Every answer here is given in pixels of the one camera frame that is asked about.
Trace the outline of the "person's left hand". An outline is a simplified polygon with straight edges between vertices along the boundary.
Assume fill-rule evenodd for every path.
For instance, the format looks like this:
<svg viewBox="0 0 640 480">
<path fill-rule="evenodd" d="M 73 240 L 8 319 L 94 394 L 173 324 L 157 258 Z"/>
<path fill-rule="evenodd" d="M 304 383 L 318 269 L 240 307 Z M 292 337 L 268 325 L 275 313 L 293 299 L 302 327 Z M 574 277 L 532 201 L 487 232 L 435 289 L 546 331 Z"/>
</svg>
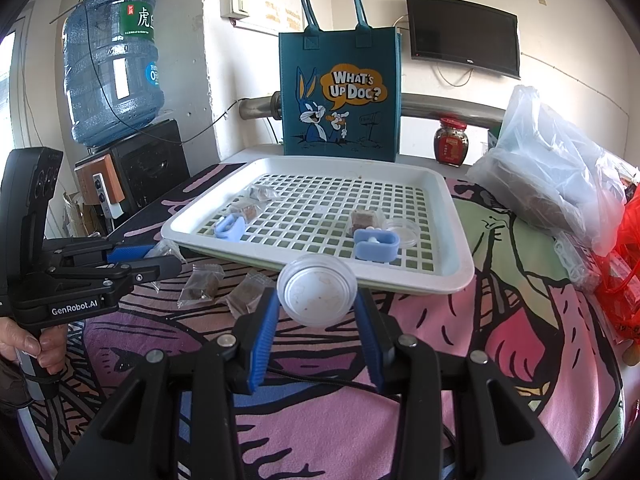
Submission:
<svg viewBox="0 0 640 480">
<path fill-rule="evenodd" d="M 66 325 L 46 328 L 39 337 L 35 337 L 10 318 L 2 316 L 0 320 L 0 351 L 7 361 L 17 363 L 18 354 L 24 352 L 53 375 L 65 367 L 66 344 Z"/>
</svg>

